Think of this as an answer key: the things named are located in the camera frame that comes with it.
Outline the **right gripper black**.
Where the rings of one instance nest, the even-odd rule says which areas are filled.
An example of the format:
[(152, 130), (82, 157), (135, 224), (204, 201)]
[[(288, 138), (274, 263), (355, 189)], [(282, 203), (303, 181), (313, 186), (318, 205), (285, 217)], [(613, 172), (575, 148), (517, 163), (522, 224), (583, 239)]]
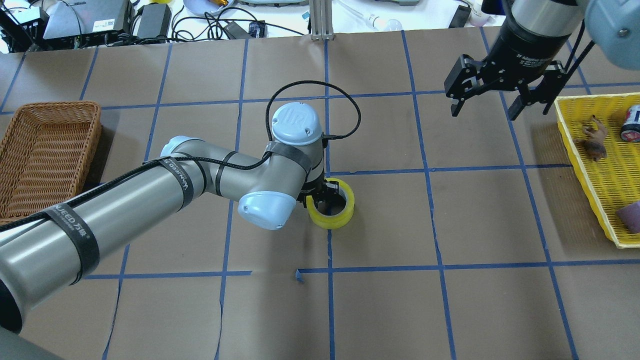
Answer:
[(483, 60), (462, 54), (444, 82), (451, 100), (451, 116), (457, 117), (465, 102), (486, 91), (518, 91), (508, 109), (515, 121), (526, 107), (545, 104), (543, 114), (565, 88), (569, 75), (555, 59), (568, 35), (546, 36), (532, 32), (516, 20), (506, 20)]

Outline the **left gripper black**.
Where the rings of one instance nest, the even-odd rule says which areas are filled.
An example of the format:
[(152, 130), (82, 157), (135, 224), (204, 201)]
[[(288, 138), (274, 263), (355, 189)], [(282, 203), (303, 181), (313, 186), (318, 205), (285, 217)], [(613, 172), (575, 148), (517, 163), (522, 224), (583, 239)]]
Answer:
[(314, 180), (305, 182), (299, 192), (299, 202), (307, 210), (313, 208), (319, 211), (323, 201), (332, 201), (340, 197), (339, 182), (326, 181), (324, 170)]

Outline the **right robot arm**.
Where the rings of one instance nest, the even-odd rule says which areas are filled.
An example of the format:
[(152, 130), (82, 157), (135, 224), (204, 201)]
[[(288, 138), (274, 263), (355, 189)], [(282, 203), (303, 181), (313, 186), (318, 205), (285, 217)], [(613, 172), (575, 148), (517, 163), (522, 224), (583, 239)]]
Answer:
[(488, 91), (518, 92), (508, 109), (511, 121), (537, 103), (547, 114), (595, 46), (618, 68), (639, 69), (637, 0), (483, 0), (480, 6), (504, 21), (484, 59), (462, 54), (446, 76), (454, 117)]

